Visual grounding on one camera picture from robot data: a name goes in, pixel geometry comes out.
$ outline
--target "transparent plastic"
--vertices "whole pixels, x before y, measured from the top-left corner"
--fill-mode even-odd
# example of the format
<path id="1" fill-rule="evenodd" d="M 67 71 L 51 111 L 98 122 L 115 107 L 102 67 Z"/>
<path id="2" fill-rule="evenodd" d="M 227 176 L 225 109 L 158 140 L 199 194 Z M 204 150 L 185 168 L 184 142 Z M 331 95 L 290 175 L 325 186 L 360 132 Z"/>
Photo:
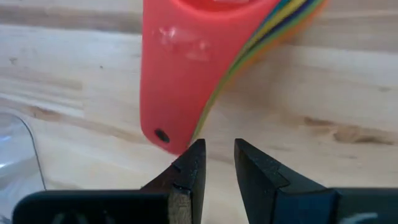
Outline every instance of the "transparent plastic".
<path id="1" fill-rule="evenodd" d="M 44 189 L 29 128 L 17 116 L 0 111 L 0 224 L 11 224 L 20 199 Z"/>

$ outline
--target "wooden surface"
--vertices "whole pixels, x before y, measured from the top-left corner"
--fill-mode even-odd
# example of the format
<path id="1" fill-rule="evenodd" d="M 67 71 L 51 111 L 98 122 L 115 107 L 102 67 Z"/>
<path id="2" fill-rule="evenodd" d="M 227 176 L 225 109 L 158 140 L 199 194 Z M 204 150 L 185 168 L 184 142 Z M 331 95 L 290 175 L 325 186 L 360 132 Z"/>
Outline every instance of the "wooden surface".
<path id="1" fill-rule="evenodd" d="M 33 129 L 48 188 L 139 188 L 175 159 L 139 127 L 141 6 L 0 0 L 0 107 Z M 396 187 L 397 52 L 398 1 L 331 0 L 230 85 L 201 134 L 204 223 L 247 223 L 234 138 L 327 186 Z"/>

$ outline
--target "plastic handle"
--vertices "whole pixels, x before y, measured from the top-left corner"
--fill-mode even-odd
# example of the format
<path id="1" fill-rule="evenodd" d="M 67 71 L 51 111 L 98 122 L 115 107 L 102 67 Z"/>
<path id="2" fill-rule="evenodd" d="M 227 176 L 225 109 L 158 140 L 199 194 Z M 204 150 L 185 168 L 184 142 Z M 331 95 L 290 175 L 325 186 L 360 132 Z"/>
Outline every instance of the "plastic handle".
<path id="1" fill-rule="evenodd" d="M 211 94 L 279 0 L 145 0 L 141 128 L 181 154 Z"/>

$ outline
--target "stacked measuring spoons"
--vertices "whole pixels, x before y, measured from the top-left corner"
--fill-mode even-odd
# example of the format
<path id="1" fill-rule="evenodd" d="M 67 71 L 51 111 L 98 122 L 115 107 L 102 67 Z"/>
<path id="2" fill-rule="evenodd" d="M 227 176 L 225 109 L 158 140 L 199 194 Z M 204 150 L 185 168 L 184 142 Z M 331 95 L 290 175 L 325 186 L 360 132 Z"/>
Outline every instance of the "stacked measuring spoons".
<path id="1" fill-rule="evenodd" d="M 141 128 L 183 153 L 221 89 L 302 30 L 327 0 L 144 0 Z"/>

